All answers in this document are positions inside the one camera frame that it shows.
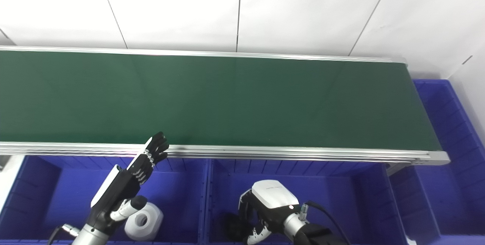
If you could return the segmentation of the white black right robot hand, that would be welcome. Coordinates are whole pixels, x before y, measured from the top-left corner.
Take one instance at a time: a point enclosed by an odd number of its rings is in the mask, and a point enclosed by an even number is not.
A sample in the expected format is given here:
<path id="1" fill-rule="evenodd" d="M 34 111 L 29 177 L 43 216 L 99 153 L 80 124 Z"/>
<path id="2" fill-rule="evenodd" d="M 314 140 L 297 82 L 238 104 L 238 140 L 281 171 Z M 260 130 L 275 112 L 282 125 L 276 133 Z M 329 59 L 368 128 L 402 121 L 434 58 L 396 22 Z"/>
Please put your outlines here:
<path id="1" fill-rule="evenodd" d="M 258 216 L 255 226 L 244 234 L 243 244 L 256 245 L 273 233 L 293 240 L 298 228 L 291 226 L 291 220 L 298 220 L 300 211 L 298 199 L 281 182 L 273 179 L 255 182 L 239 198 L 239 219 L 251 223 L 253 213 Z"/>

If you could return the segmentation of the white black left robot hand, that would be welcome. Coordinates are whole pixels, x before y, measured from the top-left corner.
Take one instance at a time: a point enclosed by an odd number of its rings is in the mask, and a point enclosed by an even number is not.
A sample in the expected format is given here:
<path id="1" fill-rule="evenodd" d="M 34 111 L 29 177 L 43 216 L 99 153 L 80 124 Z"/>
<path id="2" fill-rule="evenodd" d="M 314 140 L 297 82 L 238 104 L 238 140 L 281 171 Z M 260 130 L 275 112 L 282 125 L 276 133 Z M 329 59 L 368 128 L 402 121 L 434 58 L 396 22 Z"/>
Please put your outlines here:
<path id="1" fill-rule="evenodd" d="M 163 132 L 153 135 L 126 169 L 113 167 L 97 194 L 91 201 L 91 211 L 86 221 L 89 233 L 111 236 L 122 225 L 124 218 L 116 221 L 112 212 L 123 203 L 137 197 L 141 186 L 152 175 L 157 163 L 167 158 L 169 143 Z"/>

